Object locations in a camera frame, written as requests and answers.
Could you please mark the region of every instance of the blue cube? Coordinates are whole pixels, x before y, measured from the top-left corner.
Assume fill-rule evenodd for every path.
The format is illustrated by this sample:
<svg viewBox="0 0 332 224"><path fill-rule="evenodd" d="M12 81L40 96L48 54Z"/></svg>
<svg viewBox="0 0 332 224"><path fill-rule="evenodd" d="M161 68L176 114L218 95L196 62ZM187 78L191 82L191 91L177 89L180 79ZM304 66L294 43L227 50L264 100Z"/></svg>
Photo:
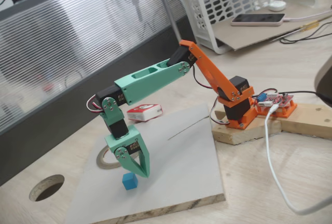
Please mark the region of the blue cube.
<svg viewBox="0 0 332 224"><path fill-rule="evenodd" d="M127 190L137 188L139 181L134 173L127 173L123 175L122 183Z"/></svg>

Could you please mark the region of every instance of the orange base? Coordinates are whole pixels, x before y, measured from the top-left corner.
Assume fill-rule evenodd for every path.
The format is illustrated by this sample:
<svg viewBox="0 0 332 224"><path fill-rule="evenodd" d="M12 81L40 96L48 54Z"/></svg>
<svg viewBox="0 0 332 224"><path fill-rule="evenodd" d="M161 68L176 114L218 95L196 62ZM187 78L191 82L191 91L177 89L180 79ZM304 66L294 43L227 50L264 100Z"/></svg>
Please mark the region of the orange base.
<svg viewBox="0 0 332 224"><path fill-rule="evenodd" d="M280 118L288 118L292 112L297 107L297 104L293 102L293 100L290 101L290 105L286 107L279 108L275 113L271 114L271 116L274 117L280 117ZM270 107L262 108L260 106L257 106L258 115L264 115L266 116L269 112Z"/></svg>
<svg viewBox="0 0 332 224"><path fill-rule="evenodd" d="M227 127L244 130L256 118L257 114L257 110L252 107L243 115L241 119L228 120L229 124L227 125Z"/></svg>

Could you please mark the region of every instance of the orange arm link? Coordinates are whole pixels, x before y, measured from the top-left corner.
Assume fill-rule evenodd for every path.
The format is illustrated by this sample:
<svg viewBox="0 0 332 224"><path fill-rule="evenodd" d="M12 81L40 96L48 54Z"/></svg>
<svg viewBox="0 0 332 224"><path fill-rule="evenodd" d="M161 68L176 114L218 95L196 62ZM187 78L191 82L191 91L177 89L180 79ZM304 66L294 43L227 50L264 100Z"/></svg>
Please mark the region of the orange arm link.
<svg viewBox="0 0 332 224"><path fill-rule="evenodd" d="M180 45L187 46L189 51L197 58L197 66L209 82L213 90L218 94L218 87L223 90L231 101L219 97L218 101L228 107L233 107L253 95L253 87L242 91L242 94L227 79L227 77L214 65L214 63L204 54L204 52L192 41L181 40Z"/></svg>

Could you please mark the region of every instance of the red and white box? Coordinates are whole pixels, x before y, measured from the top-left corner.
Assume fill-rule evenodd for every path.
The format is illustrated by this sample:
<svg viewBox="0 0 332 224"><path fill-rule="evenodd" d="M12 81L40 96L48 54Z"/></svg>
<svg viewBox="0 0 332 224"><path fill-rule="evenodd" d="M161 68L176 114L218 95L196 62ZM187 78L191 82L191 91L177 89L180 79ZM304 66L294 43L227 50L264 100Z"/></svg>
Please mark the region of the red and white box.
<svg viewBox="0 0 332 224"><path fill-rule="evenodd" d="M162 108L159 104L144 104L127 111L128 119L146 122L162 115Z"/></svg>

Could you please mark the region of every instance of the robotic arm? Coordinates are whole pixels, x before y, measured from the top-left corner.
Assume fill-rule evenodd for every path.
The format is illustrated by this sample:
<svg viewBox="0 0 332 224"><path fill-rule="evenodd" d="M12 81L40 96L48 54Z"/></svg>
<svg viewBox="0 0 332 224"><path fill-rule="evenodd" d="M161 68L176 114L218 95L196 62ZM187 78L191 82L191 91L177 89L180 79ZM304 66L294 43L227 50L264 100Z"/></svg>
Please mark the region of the robotic arm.
<svg viewBox="0 0 332 224"><path fill-rule="evenodd" d="M116 80L113 86L95 95L101 106L100 110L95 112L100 113L111 132L105 138L106 142L126 170L149 177L149 152L136 127L126 125L119 106L125 103L135 104L186 75L195 63L218 94L218 101L224 104L228 127L245 129L257 116L257 110L252 107L253 101L250 98L254 89L248 81L239 76L228 80L195 43L182 40L177 51L168 60L124 76ZM130 156L135 152L139 152L140 163Z"/></svg>

